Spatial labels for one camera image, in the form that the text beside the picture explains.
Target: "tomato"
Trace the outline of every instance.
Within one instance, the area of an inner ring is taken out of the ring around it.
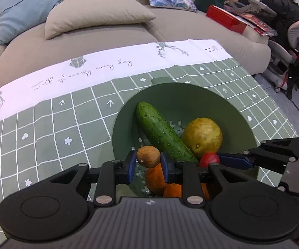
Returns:
[[[216,153],[205,153],[200,160],[200,167],[208,168],[210,163],[221,163],[220,158]]]

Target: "woman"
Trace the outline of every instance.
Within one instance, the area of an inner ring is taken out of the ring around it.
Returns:
[[[291,50],[288,41],[288,29],[299,21],[299,5],[294,0],[262,0],[262,2],[277,13],[276,18],[269,23],[275,29],[278,36],[273,40],[279,43],[287,51]]]

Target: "small potato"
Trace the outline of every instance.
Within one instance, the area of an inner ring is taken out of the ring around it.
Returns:
[[[137,151],[137,161],[145,168],[155,168],[160,160],[160,151],[153,146],[145,146]]]

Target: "white chair backrest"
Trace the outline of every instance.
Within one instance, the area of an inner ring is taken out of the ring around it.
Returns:
[[[295,22],[288,29],[288,40],[289,44],[293,49],[299,46],[299,21]]]

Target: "heart pattern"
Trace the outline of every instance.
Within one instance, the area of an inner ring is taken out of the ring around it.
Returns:
[[[28,138],[28,134],[25,132],[24,135],[22,136],[22,140],[24,140],[25,138]]]

